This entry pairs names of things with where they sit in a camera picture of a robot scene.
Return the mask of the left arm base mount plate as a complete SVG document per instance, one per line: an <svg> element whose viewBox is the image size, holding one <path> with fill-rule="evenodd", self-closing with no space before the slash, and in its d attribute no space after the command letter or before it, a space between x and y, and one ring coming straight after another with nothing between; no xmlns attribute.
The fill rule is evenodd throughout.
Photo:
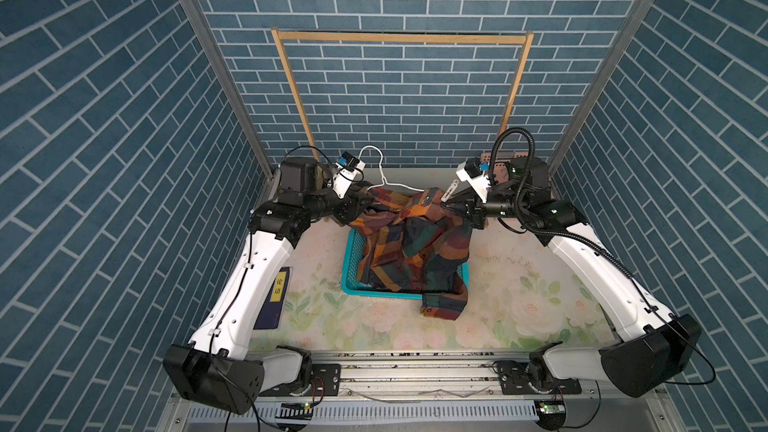
<svg viewBox="0 0 768 432"><path fill-rule="evenodd" d="M261 397L335 397L341 383L341 365L338 363L320 363L312 366L306 383L299 379L296 383L281 384L263 391Z"/></svg>

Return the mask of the plaid long-sleeve shirt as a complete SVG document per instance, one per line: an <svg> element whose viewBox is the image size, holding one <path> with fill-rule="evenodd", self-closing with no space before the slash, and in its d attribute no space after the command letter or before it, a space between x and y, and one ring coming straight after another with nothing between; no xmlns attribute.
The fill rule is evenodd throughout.
<svg viewBox="0 0 768 432"><path fill-rule="evenodd" d="M372 188L372 203L350 223L364 239L356 280L377 292L421 297L421 314L456 320L469 290L460 268L469 259L472 226L429 188L411 195Z"/></svg>

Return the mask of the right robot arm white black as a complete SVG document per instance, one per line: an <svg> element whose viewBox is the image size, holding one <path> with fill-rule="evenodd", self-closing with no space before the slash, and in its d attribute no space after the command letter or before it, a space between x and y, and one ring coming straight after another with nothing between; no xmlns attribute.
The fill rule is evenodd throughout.
<svg viewBox="0 0 768 432"><path fill-rule="evenodd" d="M492 173L477 158L461 163L457 180L468 187L447 205L477 229L488 219L518 219L576 274L615 335L609 345L573 348L556 341L531 352L526 371L531 387L548 393L570 379L607 381L638 398L682 373L698 351L699 323L654 298L604 249L572 203L552 198L541 160L512 159L507 181L499 184L491 182Z"/></svg>

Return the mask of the white wire hanger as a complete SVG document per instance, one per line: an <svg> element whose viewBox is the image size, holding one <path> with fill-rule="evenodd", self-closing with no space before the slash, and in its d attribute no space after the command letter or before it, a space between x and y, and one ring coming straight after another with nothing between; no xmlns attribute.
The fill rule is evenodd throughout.
<svg viewBox="0 0 768 432"><path fill-rule="evenodd" d="M392 186L392 187L400 187L400 188L403 188L403 189L406 189L406 190L409 190L409 191L413 191L413 192L423 192L423 189L421 189L421 188L412 187L412 186L409 186L409 185L403 184L403 183L390 182L388 180L388 178L386 177L385 172L384 172L383 165L384 165L384 158L385 158L385 156L384 156L384 153L382 152L382 150L380 148L374 146L374 145L368 144L368 145L364 145L360 149L359 155L362 156L363 153L365 151L367 151L367 150L375 151L379 155L378 170L379 170L379 174L380 174L380 183L379 184L374 184L374 185L372 185L372 187Z"/></svg>

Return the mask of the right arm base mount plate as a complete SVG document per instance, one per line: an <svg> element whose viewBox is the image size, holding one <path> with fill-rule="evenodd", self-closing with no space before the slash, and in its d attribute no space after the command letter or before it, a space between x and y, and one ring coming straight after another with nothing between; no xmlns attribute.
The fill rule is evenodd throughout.
<svg viewBox="0 0 768 432"><path fill-rule="evenodd" d="M578 380L557 379L542 365L501 360L494 362L491 369L504 395L578 395L582 392Z"/></svg>

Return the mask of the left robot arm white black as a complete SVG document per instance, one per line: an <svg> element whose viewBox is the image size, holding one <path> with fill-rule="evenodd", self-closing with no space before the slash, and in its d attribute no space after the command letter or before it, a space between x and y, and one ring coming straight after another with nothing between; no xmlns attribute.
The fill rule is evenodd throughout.
<svg viewBox="0 0 768 432"><path fill-rule="evenodd" d="M244 414L265 391L309 387L310 352L279 346L251 353L251 334L303 233L324 217L347 225L371 203L364 168L348 152L332 165L308 157L284 159L275 195L252 212L238 261L209 315L186 344L171 346L163 358L182 398Z"/></svg>

